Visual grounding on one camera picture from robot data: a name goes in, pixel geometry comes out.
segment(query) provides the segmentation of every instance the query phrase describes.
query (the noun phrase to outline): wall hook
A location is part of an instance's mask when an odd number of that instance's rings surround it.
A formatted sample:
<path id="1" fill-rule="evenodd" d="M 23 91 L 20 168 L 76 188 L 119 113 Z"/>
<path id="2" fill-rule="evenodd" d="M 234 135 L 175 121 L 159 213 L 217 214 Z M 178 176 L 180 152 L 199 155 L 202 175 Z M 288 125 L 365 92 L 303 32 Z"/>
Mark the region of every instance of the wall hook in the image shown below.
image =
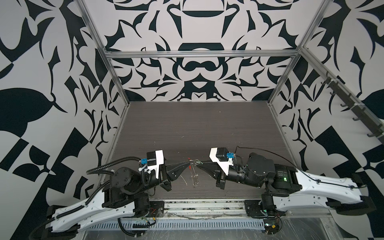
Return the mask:
<path id="1" fill-rule="evenodd" d="M 375 137 L 376 134 L 375 133 L 372 133 L 372 134 L 367 134 L 368 137 Z"/>
<path id="2" fill-rule="evenodd" d="M 322 82 L 321 85 L 325 85 L 327 81 L 331 80 L 331 78 L 328 77 L 328 72 L 327 72 L 326 76 L 327 76 L 327 79 L 324 82 Z"/>

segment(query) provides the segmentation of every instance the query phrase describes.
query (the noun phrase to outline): patterned backdrop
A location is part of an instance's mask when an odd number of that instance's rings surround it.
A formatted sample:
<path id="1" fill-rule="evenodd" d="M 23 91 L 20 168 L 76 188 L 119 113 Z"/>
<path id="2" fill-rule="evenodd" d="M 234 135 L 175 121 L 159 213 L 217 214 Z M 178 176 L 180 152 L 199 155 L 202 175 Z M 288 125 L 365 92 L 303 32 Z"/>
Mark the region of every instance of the patterned backdrop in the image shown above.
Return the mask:
<path id="1" fill-rule="evenodd" d="M 86 0 L 109 51 L 295 49 L 321 0 Z M 268 100 L 289 57 L 114 59 L 131 101 Z"/>
<path id="2" fill-rule="evenodd" d="M 72 0 L 0 2 L 1 239 L 92 193 L 124 102 Z"/>
<path id="3" fill-rule="evenodd" d="M 309 49 L 379 118 L 384 119 L 383 27 L 381 0 L 335 0 L 308 44 Z M 333 213 L 344 237 L 384 237 L 384 146 L 367 137 L 368 128 L 313 68 L 301 58 L 273 103 L 295 159 L 304 170 L 329 177 L 356 172 L 377 207 L 363 216 Z"/>
<path id="4" fill-rule="evenodd" d="M 321 0 L 86 0 L 110 51 L 295 48 Z"/>
<path id="5" fill-rule="evenodd" d="M 289 57 L 136 58 L 112 64 L 131 101 L 268 100 Z"/>

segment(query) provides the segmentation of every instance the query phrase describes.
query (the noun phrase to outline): metal extrusion bar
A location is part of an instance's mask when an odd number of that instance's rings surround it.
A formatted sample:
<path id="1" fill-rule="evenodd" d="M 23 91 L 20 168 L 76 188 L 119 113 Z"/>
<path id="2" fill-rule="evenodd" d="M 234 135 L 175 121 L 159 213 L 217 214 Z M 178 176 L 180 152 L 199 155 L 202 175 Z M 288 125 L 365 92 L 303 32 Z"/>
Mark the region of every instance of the metal extrusion bar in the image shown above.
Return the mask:
<path id="1" fill-rule="evenodd" d="M 297 45 L 297 48 L 296 48 L 297 50 L 299 50 L 303 46 L 306 46 L 307 43 L 310 41 L 310 39 L 312 38 L 312 36 L 313 36 L 314 32 L 316 31 L 317 27 L 320 25 L 321 21 L 323 20 L 324 14 L 326 13 L 329 5 L 332 2 L 333 2 L 333 0 L 323 0 L 321 2 L 320 6 L 319 6 L 319 9 L 317 10 L 316 15 L 313 17 L 311 23 L 309 24 L 308 29 L 305 32 L 303 38 L 301 39 L 299 45 Z M 300 57 L 297 57 L 297 56 L 294 57 L 294 58 L 291 58 L 291 61 L 287 65 L 287 68 L 285 69 L 283 75 L 278 80 L 278 83 L 277 83 L 275 89 L 273 90 L 271 96 L 268 99 L 268 102 L 270 104 L 272 104 L 273 101 L 275 100 L 275 98 L 279 95 L 279 93 L 281 91 L 281 88 L 285 84 L 285 81 L 288 79 L 288 75 L 291 73 L 291 71 L 295 67 L 295 65 L 296 65 L 297 61 L 299 60 L 299 58 Z"/>
<path id="2" fill-rule="evenodd" d="M 285 68 L 283 74 L 281 75 L 280 79 L 278 80 L 276 87 L 273 89 L 273 92 L 271 96 L 268 99 L 268 103 L 272 104 L 273 101 L 276 99 L 276 97 L 279 95 L 281 89 L 283 88 L 285 82 L 288 79 L 289 74 L 293 71 L 294 67 L 296 66 L 297 62 L 300 59 L 300 55 L 297 54 L 291 60 L 289 61 L 287 67 Z"/>
<path id="3" fill-rule="evenodd" d="M 329 5 L 333 2 L 333 0 L 323 0 L 319 6 L 319 9 L 317 10 L 316 15 L 313 17 L 310 25 L 308 26 L 307 31 L 305 32 L 303 38 L 301 39 L 297 49 L 299 49 L 302 46 L 306 46 L 307 43 L 311 40 L 314 32 L 316 31 L 317 27 L 320 25 L 321 21 L 324 18 L 324 15 L 329 7 Z"/>
<path id="4" fill-rule="evenodd" d="M 293 153 L 292 153 L 291 147 L 289 146 L 288 140 L 287 140 L 286 135 L 285 135 L 285 133 L 283 131 L 283 127 L 279 123 L 278 116 L 277 116 L 277 113 L 276 113 L 276 110 L 275 110 L 274 106 L 271 105 L 271 104 L 268 104 L 268 107 L 271 110 L 272 117 L 273 117 L 273 119 L 274 119 L 274 121 L 276 123 L 277 129 L 280 132 L 280 135 L 281 135 L 281 137 L 283 139 L 284 145 L 287 148 L 288 153 L 289 153 L 291 159 L 295 162 L 296 166 L 301 167 L 301 162 L 296 162 L 296 159 L 293 157 Z"/>
<path id="5" fill-rule="evenodd" d="M 96 29 L 95 25 L 93 24 L 93 21 L 91 19 L 91 15 L 88 12 L 88 9 L 86 7 L 84 0 L 76 0 L 75 2 L 77 3 L 77 6 L 79 8 L 79 11 L 81 13 L 81 17 L 83 18 L 83 21 L 84 21 L 85 25 L 87 26 L 87 28 L 89 29 L 89 33 L 90 33 L 93 41 L 96 44 L 97 50 L 99 51 L 99 53 L 101 55 L 101 59 L 103 60 L 104 65 L 106 66 L 107 70 L 109 71 L 109 73 L 112 76 L 113 83 L 117 87 L 118 92 L 119 92 L 120 96 L 123 98 L 124 103 L 128 106 L 129 99 L 128 99 L 127 95 L 125 94 L 125 91 L 121 85 L 120 79 L 117 76 L 110 60 L 107 59 L 107 57 L 105 56 L 103 42 L 101 41 L 99 33 L 97 32 L 97 29 Z"/>
<path id="6" fill-rule="evenodd" d="M 329 239 L 343 240 L 343 236 L 333 218 L 321 218 L 321 223 Z"/>
<path id="7" fill-rule="evenodd" d="M 204 51 L 106 51 L 107 58 L 195 58 L 195 57 L 254 57 L 295 56 L 297 50 L 204 50 Z"/>
<path id="8" fill-rule="evenodd" d="M 299 54 L 313 67 L 313 69 L 324 79 L 330 77 L 331 79 L 337 79 L 336 76 L 330 72 L 330 70 L 317 59 L 310 50 L 306 47 L 299 49 Z"/>
<path id="9" fill-rule="evenodd" d="M 119 122 L 119 125 L 118 125 L 117 129 L 116 129 L 115 134 L 113 135 L 112 143 L 111 143 L 111 146 L 109 147 L 108 154 L 107 154 L 106 158 L 104 159 L 104 162 L 101 163 L 101 165 L 110 163 L 112 161 L 112 156 L 113 156 L 113 153 L 115 151 L 115 147 L 116 147 L 116 145 L 118 143 L 118 140 L 119 140 L 119 137 L 120 137 L 120 134 L 121 134 L 121 130 L 122 130 L 123 125 L 125 123 L 125 119 L 127 117 L 128 109 L 129 109 L 129 105 L 125 106 L 124 110 L 122 111 L 120 122 Z M 107 177 L 106 174 L 99 174 L 99 177 L 97 179 L 96 184 L 94 185 L 94 187 L 92 189 L 92 192 L 96 191 L 96 189 L 100 186 L 100 184 L 102 182 L 105 182 L 105 178 L 106 177 Z"/>

